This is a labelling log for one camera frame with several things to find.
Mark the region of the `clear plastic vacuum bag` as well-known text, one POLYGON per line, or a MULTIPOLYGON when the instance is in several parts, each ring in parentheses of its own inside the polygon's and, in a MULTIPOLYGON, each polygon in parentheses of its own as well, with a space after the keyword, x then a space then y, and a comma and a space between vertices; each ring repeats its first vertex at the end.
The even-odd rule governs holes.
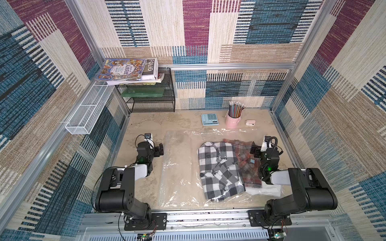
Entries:
POLYGON ((169 131, 165 137, 158 205, 164 209, 263 206, 285 189, 261 181, 262 160, 251 153, 258 129, 169 131))

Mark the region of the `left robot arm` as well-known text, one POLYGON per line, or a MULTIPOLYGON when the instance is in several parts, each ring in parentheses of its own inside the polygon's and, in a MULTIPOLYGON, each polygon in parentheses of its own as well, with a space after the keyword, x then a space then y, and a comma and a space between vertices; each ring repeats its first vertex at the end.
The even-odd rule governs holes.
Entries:
POLYGON ((99 213, 119 213, 124 230, 156 230, 157 220, 149 204, 135 198, 135 182, 153 171, 153 159, 164 154, 163 144, 156 145, 151 133, 138 135, 144 141, 136 143, 137 157, 125 167, 109 167, 101 174, 96 197, 91 197, 93 209, 99 213))

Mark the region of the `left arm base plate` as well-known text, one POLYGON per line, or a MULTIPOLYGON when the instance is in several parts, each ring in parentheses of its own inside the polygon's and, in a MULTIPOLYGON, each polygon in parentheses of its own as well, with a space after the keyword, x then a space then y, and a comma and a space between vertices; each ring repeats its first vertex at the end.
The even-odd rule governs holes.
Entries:
POLYGON ((144 219, 129 217, 124 222, 124 231, 162 231, 167 226, 167 213, 152 213, 144 219))

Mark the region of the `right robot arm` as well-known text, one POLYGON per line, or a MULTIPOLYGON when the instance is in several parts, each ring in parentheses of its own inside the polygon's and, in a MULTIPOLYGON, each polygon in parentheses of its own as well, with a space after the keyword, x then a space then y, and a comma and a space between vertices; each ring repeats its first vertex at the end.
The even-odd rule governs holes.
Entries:
POLYGON ((252 227, 268 229, 275 225, 291 225, 291 214, 308 211, 335 210, 338 199, 318 168, 288 168, 279 170, 277 137, 265 136, 261 146, 252 143, 250 153, 260 159, 258 177, 267 185, 288 185, 292 194, 270 199, 263 210, 249 210, 252 227))

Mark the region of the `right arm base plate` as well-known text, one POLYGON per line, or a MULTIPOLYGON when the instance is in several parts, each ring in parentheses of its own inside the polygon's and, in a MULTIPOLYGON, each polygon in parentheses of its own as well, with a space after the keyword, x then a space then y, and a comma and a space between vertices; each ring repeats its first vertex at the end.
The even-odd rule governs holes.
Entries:
POLYGON ((281 226, 282 223, 287 226, 292 225, 289 215, 268 215, 264 210, 260 209, 248 210, 247 214, 252 227, 268 229, 268 227, 272 226, 281 226))

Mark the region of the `black white checked shirt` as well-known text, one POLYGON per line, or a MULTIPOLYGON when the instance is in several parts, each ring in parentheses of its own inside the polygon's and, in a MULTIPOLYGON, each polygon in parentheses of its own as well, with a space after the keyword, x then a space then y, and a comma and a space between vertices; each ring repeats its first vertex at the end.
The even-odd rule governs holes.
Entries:
POLYGON ((198 159, 206 199, 220 202, 245 192, 236 154, 231 144, 205 142, 198 148, 198 159))

